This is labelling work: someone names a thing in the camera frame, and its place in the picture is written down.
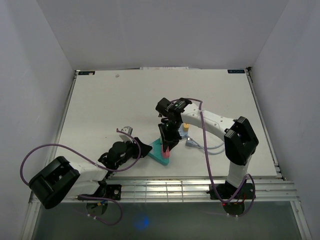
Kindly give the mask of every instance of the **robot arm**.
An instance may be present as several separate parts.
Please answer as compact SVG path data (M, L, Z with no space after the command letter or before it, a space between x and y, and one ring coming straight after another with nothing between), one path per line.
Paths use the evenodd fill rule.
M163 98L155 109L166 117L158 125L164 151L178 144L181 139L178 129L182 123L203 128L199 107L188 99L171 102ZM202 114L206 131L224 141L225 154L230 160L226 182L236 189L247 174L251 156L259 144L257 136L245 117L226 118L206 110Z

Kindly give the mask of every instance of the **white table surface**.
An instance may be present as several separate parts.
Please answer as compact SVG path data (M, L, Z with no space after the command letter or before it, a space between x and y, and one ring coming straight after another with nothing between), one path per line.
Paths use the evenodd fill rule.
M160 136L161 119L155 107L163 97L201 99L205 110L228 118L248 118L259 139L248 172L256 177L276 176L247 76L229 74L226 69L105 70L95 71L95 75L78 75L59 143L96 161L114 142L121 141L116 129L131 126L132 135L149 144ZM189 135L203 143L200 128L191 126ZM129 170L116 173L114 178L207 178L204 152L186 147L184 141L170 152L167 166L147 156ZM215 146L221 140L208 133L207 142L208 146ZM84 161L63 148L57 149L56 156ZM209 158L214 177L228 175L229 160L224 152ZM121 168L132 162L130 159Z

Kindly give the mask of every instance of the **small metal bracket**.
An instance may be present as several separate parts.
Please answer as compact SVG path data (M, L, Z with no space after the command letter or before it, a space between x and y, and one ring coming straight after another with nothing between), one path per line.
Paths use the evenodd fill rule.
M105 187L105 195L103 197L112 200L120 200L121 188L122 186L120 184L108 184Z

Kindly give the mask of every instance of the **purple cable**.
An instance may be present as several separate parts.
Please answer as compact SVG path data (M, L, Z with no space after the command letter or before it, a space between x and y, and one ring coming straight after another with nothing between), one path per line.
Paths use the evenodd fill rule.
M214 183L214 179L212 177L212 173L211 173L211 168L210 168L210 162L209 162L209 155L208 155L208 147L207 147L207 135L206 135L206 125L205 125L205 119L204 119L204 115L202 112L202 103L203 101L199 100L199 99L195 99L195 98L186 98L188 100L191 101L196 101L199 102L199 110L200 110L200 117L201 117L201 125L202 125L202 132L203 132L203 145L204 145L204 155L205 155L205 161L206 161L206 167L208 170L208 174L209 174L209 178L211 181L211 185L212 185L212 189L214 191L215 196L220 200L220 202L227 204L229 202L231 202L236 195L239 193L239 191L241 190L241 188L243 187L243 185L245 184L246 180L247 180L247 176L244 176L242 182L240 183L239 187L236 189L236 191L234 192L234 194L228 199L228 200L223 200L216 188L216 185Z
M86 214L86 213L84 213L84 212L80 212L80 211L74 209L75 212L77 212L77 213L79 213L79 214L82 214L82 215L89 216L89 217L93 217L93 219L96 219L96 220L104 223L105 225L108 225L108 226L117 225L117 224L121 221L121 219L122 219L122 217L123 217L123 215L124 215L124 210L123 210L122 206L120 205L120 203L118 203L117 201L115 201L115 200L113 200L113 199L104 198L104 197L85 196L85 195L79 195L79 197L82 197L82 198L87 199L87 200L110 201L110 202L115 203L115 204L119 207L119 209L120 209L120 217L119 217L118 220L115 221L115 222L107 222L107 221L103 220L102 218L100 218L100 217L98 217L98 216L95 216L95 215L92 215L92 214Z
M137 140L135 140L134 137L132 137L131 135L129 135L129 134L123 132L123 131L119 131L118 129L116 129L116 132L124 134L124 135L128 136L129 138L131 138L133 140L133 142L138 146L138 149L139 149L138 157L136 158L136 160L130 166L127 166L126 168L123 168L123 169L110 169L110 168L107 168L107 167L104 167L104 166L101 166L101 165L98 165L98 164L97 164L97 167L100 168L100 169L103 169L103 170L110 171L110 172L123 172L123 171L128 170L129 168L133 167L133 165L135 165L138 162L138 160L140 159L140 156L141 156L141 147L140 147L139 143L137 142ZM88 161L89 163L91 163L93 165L96 165L96 163L94 161L90 160L86 156L82 155L81 153L77 152L76 150L73 150L72 148L70 148L68 146L57 144L57 143L49 143L49 144L40 145L40 146L37 146L36 148L32 149L24 157L24 159L23 159L23 161L21 163L21 166L20 166L20 177L21 177L21 180L22 180L22 182L24 184L28 185L28 182L26 181L26 179L24 177L24 174L23 174L24 165L25 165L26 160L28 159L28 157L38 149L41 149L41 148L44 148L44 147L51 147L51 146L56 146L56 147L61 147L61 148L67 149L67 150L73 152L74 154L77 154L78 156L82 157L84 160Z

